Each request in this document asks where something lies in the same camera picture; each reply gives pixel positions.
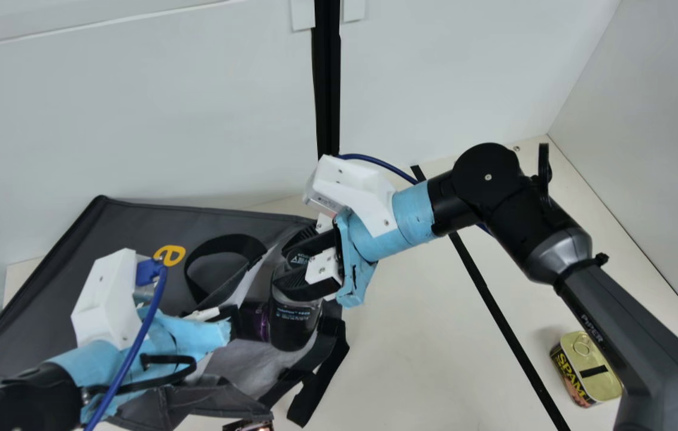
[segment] light blue tape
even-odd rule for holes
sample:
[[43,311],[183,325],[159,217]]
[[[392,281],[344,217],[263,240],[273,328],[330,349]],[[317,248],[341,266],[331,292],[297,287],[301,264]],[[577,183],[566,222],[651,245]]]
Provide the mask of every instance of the light blue tape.
[[351,215],[349,218],[349,236],[352,243],[368,262],[380,261],[437,238],[432,233],[434,214],[426,182],[395,193],[391,202],[394,220],[398,225],[394,231],[373,237],[357,215]]
[[345,308],[365,301],[379,260],[437,238],[431,229],[434,213],[426,182],[395,193],[393,211],[398,229],[375,238],[351,210],[336,216],[344,259],[344,285],[336,292],[336,300]]
[[[137,310],[140,317],[147,312],[144,306]],[[142,343],[139,354],[186,355],[196,361],[201,360],[208,352],[226,346],[230,341],[231,324],[229,321],[215,323],[188,321],[178,317],[166,316],[160,311],[155,316],[153,324],[147,333],[148,338]],[[72,377],[76,386],[89,387],[93,385],[109,385],[126,357],[128,349],[118,350],[107,341],[93,341],[85,346],[65,352],[48,362],[56,363],[65,368]],[[130,384],[141,380],[163,377],[177,371],[177,366],[150,365],[146,371],[142,370],[139,360],[134,361],[123,384]],[[129,399],[142,395],[144,391],[125,393],[113,398],[107,408],[106,415],[114,415],[117,407]],[[86,423],[96,409],[97,398],[81,409],[81,422]]]
[[360,256],[349,232],[351,210],[336,215],[336,228],[341,234],[342,259],[344,264],[344,285],[336,292],[336,302],[344,308],[361,305],[366,299],[366,289],[376,270],[375,262],[370,264]]

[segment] yellow tag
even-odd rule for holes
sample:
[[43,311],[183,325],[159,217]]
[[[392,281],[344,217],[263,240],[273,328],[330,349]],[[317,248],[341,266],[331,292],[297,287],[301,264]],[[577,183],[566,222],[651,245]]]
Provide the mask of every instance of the yellow tag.
[[163,264],[166,266],[174,266],[185,259],[187,251],[180,245],[164,245],[158,248],[158,251],[153,254],[153,259],[160,259],[163,256]]

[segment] metal bolt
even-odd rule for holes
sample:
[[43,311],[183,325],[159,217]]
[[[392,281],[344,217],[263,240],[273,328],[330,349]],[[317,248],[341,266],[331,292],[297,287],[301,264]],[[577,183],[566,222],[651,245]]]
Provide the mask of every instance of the metal bolt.
[[87,390],[81,391],[81,401],[83,401],[84,406],[87,406],[92,401],[92,395]]

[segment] gray fabric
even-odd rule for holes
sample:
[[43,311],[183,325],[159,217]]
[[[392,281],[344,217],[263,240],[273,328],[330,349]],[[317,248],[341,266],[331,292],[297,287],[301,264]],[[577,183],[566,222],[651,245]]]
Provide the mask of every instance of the gray fabric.
[[131,431],[170,431],[189,415],[271,420],[272,412],[217,376],[205,375],[191,387],[150,390],[118,408],[107,422]]
[[278,382],[278,376],[300,360],[315,344],[317,333],[302,350],[283,352],[259,341],[235,340],[217,349],[205,368],[207,374],[223,374],[241,391],[258,399]]

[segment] blue connector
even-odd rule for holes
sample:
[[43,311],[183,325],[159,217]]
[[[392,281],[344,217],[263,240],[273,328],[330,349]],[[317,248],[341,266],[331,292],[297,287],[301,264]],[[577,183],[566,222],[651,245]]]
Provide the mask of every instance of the blue connector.
[[166,265],[163,264],[163,261],[156,259],[147,259],[136,264],[136,285],[137,286],[147,286],[147,284],[152,284],[155,277],[160,275],[160,268],[164,268]]

